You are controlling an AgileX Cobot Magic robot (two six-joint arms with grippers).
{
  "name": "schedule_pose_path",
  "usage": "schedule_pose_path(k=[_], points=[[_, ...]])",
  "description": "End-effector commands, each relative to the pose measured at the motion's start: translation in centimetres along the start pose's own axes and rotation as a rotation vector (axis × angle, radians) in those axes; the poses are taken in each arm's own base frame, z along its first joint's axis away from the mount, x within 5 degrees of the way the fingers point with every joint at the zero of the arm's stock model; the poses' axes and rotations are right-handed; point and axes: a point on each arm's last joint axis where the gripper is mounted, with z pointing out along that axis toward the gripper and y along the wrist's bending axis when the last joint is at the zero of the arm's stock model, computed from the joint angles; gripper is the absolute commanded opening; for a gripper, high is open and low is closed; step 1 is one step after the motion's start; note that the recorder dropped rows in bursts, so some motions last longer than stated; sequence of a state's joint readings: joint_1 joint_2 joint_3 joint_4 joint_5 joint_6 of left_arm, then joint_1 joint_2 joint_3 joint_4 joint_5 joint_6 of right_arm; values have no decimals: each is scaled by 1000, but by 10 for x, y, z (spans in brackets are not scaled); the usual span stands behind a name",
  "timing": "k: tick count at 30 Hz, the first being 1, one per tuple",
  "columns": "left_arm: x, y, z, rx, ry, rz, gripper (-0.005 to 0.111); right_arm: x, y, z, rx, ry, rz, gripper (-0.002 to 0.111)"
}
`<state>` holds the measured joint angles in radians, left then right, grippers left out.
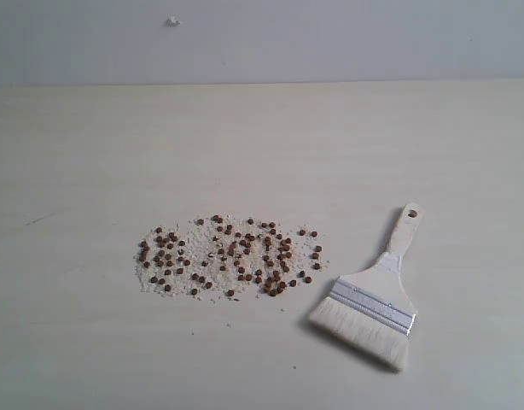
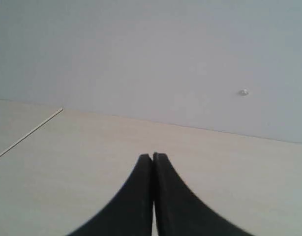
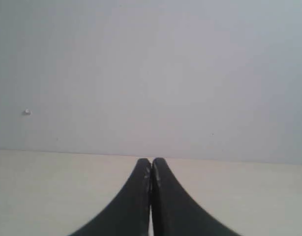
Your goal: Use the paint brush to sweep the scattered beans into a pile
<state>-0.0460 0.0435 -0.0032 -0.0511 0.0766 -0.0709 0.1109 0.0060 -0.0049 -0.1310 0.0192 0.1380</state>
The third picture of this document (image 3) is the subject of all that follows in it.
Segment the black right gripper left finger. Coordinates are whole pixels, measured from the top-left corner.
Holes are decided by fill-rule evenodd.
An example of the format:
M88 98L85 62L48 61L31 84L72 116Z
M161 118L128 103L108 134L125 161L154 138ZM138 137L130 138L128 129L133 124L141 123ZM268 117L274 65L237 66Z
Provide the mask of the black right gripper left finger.
M150 223L151 163L140 158L113 200L73 236L147 236Z

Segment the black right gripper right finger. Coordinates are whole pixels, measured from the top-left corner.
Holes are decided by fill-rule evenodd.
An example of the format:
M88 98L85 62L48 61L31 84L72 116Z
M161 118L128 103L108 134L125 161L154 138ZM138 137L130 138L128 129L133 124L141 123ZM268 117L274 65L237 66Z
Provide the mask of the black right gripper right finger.
M186 192L167 162L152 162L151 211L155 236L237 236Z

